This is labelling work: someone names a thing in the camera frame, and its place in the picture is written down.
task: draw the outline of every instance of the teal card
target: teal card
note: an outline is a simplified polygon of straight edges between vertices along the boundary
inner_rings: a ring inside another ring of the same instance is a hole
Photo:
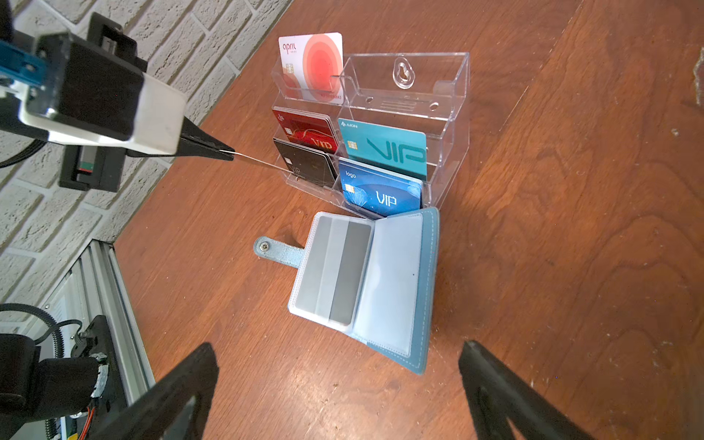
[[[350,159],[427,180],[425,133],[338,119]]]

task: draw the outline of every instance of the wall mount keyhole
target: wall mount keyhole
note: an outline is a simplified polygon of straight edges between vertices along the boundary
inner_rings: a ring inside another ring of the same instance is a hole
[[[394,61],[393,76],[396,85],[404,90],[410,89],[415,81],[415,72],[413,72],[413,68],[410,66],[408,60],[402,56],[399,56]]]

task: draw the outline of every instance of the blue card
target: blue card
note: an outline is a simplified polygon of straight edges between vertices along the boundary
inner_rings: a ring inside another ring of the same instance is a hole
[[[337,123],[350,158],[427,180],[425,133],[343,118]]]
[[[345,199],[380,215],[407,213],[420,208],[423,182],[372,165],[339,159]]]

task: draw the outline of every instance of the orange wire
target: orange wire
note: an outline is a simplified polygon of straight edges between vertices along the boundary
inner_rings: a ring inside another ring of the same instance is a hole
[[[97,410],[98,408],[93,408],[90,413],[88,413],[88,420],[86,420],[86,424],[83,426],[83,432],[81,432],[81,437],[79,437],[78,440],[85,440],[86,435],[88,435],[88,429],[90,428],[90,422],[93,421],[93,416]]]

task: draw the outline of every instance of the red card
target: red card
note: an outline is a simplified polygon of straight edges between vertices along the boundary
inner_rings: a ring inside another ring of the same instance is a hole
[[[281,110],[272,111],[289,141],[326,153],[337,151],[337,139],[332,132],[328,117],[320,115],[316,118]]]

